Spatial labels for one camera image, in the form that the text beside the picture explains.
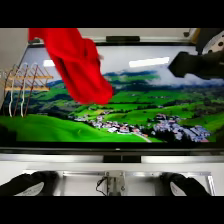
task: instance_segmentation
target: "green hill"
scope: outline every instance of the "green hill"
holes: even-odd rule
[[[145,142],[136,135],[119,135],[92,128],[80,122],[49,116],[0,117],[0,124],[17,132],[17,141],[39,142]]]

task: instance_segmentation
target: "flat screen display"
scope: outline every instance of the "flat screen display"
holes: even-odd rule
[[[8,116],[9,92],[0,127],[15,133],[16,142],[163,145],[216,142],[224,134],[224,81],[203,80],[192,74],[176,78],[167,69],[180,51],[195,54],[194,49],[98,46],[104,56],[102,74],[115,90],[109,104],[80,105],[69,96],[55,67],[46,67],[54,76],[48,81],[50,91],[32,93],[25,118],[20,116],[19,107],[15,117]],[[158,58],[168,61],[132,66],[136,61]],[[29,64],[37,61],[40,67],[45,60],[50,60],[45,48],[27,49],[23,58]]]

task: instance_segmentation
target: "village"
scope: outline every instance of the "village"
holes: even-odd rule
[[[179,121],[186,119],[180,118],[179,116],[167,116],[165,114],[157,114],[154,119],[148,119],[151,123],[147,124],[147,127],[140,125],[130,125],[128,123],[119,123],[117,121],[106,121],[103,122],[104,115],[109,112],[104,111],[101,115],[96,117],[96,120],[88,120],[89,115],[84,115],[83,117],[74,118],[73,116],[69,116],[70,119],[85,122],[95,128],[101,129],[105,128],[110,133],[117,134],[136,134],[143,137],[148,137],[148,133],[146,134],[145,129],[152,127],[152,131],[150,133],[151,136],[157,137],[160,133],[173,133],[176,141],[181,141],[184,137],[192,142],[208,142],[206,139],[211,135],[209,131],[203,128],[200,125],[196,125],[194,127],[183,127],[178,124]]]

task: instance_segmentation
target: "red cloth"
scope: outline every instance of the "red cloth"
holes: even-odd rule
[[[82,104],[107,104],[113,95],[100,72],[97,48],[77,28],[29,28],[29,40],[39,37],[71,97]]]

